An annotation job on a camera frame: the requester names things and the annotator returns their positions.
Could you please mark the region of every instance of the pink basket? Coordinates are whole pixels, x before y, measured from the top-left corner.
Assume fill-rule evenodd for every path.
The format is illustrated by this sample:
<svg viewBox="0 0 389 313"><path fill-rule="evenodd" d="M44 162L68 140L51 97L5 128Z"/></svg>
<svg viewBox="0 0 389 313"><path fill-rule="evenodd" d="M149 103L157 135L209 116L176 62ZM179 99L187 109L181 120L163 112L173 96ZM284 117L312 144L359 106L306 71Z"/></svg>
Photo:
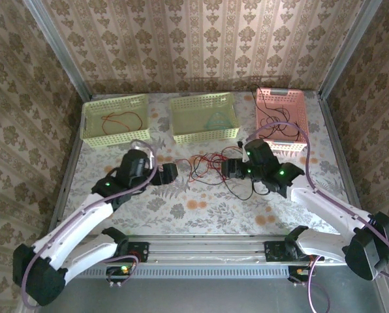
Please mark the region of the pink basket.
<svg viewBox="0 0 389 313"><path fill-rule="evenodd" d="M280 121L286 121L283 114L269 109L286 109L290 114L289 122L296 122L299 127L304 130L307 135L309 135L306 118L305 97L303 95L303 91L294 89L258 88L257 106L268 115L272 117L278 117ZM262 125L272 122L272 120L258 108L256 108L255 111L257 129L259 129ZM276 131L274 134L269 136L271 133L272 128L264 129L257 134L257 138L259 138L259 136L268 136L268 138L264 139L264 141L269 144L272 150L300 152L304 147L306 147L306 141L302 134L299 135L298 140L296 140L296 136L286 136L289 134L293 135L297 133L297 131L292 127L287 127L284 130L286 135L280 131Z"/></svg>

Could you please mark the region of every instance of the basket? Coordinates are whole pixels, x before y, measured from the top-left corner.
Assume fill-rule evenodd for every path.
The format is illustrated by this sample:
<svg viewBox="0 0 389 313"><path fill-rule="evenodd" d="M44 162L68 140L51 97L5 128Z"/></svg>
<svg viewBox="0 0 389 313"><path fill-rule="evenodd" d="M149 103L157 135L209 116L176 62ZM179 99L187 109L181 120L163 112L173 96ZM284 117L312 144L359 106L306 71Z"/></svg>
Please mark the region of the basket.
<svg viewBox="0 0 389 313"><path fill-rule="evenodd" d="M290 114L290 123L297 123L299 127L305 131L306 135L309 135L307 127L305 97L303 91L294 89L273 89L273 88L258 88L257 89L257 106L268 115L272 117L278 117L280 121L286 121L284 115L281 112L277 112L269 109L284 108ZM256 123L257 129L262 125L271 123L272 120L268 119L268 116L256 108ZM265 129L257 134L259 136L268 136L272 132L272 129ZM296 130L287 127L286 135L293 135ZM268 138L264 139L272 150L282 151L295 151L300 152L306 147L306 141L302 134L297 138L286 136L280 131L276 131Z"/></svg>
<svg viewBox="0 0 389 313"><path fill-rule="evenodd" d="M112 120L117 122L106 121L103 124L102 118L111 113L122 115L112 117ZM92 148L117 145L134 139L148 140L148 96L136 95L87 102L83 104L80 125L80 138Z"/></svg>
<svg viewBox="0 0 389 313"><path fill-rule="evenodd" d="M176 143L231 139L240 129L232 93L174 98L170 107Z"/></svg>

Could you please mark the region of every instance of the floral tablecloth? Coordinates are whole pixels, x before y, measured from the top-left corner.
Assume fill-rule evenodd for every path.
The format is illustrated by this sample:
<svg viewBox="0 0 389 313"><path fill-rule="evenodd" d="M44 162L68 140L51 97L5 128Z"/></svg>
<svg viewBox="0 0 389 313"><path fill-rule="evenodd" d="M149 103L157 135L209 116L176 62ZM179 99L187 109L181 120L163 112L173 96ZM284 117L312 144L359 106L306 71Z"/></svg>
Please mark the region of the floral tablecloth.
<svg viewBox="0 0 389 313"><path fill-rule="evenodd" d="M234 93L234 105L240 121L240 131L236 140L210 141L176 145L170 130L171 98L194 94L151 94L149 95L149 115L151 143L157 148L159 163L173 162L193 155L222 151L246 138L255 129L255 106L251 93ZM119 95L97 96L94 100ZM309 135L311 141L311 176L314 181L332 194L347 200L343 181L339 174L335 155L326 130L315 92L305 92ZM104 149L92 149L83 143L75 169L71 190L63 218L69 216L90 193L91 187L120 164L129 144ZM228 157L240 154L227 149ZM281 162L292 162L304 168L305 151L301 153L276 153ZM292 203L278 194L259 196L254 194L249 200L234 197L224 185L208 186L188 182L190 165L178 163L179 175L176 181L165 186L149 186L140 195L120 207L110 218L102 221L92 233L100 233L113 226L126 234L280 234L284 235L298 225L307 225L319 231L333 232L334 229L310 213L305 207ZM205 177L209 182L218 182L216 173ZM248 180L228 181L229 187L242 198L251 193Z"/></svg>

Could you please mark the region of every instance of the patterned wallpaper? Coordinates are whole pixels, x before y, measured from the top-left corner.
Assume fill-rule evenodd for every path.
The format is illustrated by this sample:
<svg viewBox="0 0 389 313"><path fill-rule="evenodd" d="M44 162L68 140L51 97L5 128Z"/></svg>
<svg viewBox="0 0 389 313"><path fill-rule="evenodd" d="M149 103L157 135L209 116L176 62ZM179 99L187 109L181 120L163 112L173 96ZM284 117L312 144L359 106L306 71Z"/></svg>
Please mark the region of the patterned wallpaper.
<svg viewBox="0 0 389 313"><path fill-rule="evenodd" d="M0 312L17 304L12 252L46 231L80 99L21 1L0 1Z"/></svg>
<svg viewBox="0 0 389 313"><path fill-rule="evenodd" d="M328 103L362 207L389 215L389 0L384 0Z"/></svg>
<svg viewBox="0 0 389 313"><path fill-rule="evenodd" d="M44 0L93 94L318 89L363 0Z"/></svg>

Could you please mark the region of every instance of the pale green basket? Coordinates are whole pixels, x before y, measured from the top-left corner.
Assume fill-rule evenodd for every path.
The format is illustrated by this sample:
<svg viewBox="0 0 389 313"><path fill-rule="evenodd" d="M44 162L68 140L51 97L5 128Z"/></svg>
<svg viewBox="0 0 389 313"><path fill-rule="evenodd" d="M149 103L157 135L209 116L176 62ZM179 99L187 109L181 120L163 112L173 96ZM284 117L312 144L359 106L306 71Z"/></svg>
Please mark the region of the pale green basket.
<svg viewBox="0 0 389 313"><path fill-rule="evenodd" d="M138 114L142 120L141 129L138 130L140 121L135 114L125 114L112 119L127 125L131 131L127 132L127 129L119 123L107 121L104 124L104 129L108 133L106 135L102 129L102 117L112 112ZM127 96L83 104L80 138L93 148L117 145L134 139L148 140L148 96Z"/></svg>
<svg viewBox="0 0 389 313"><path fill-rule="evenodd" d="M232 93L174 98L170 107L176 143L232 139L240 129Z"/></svg>

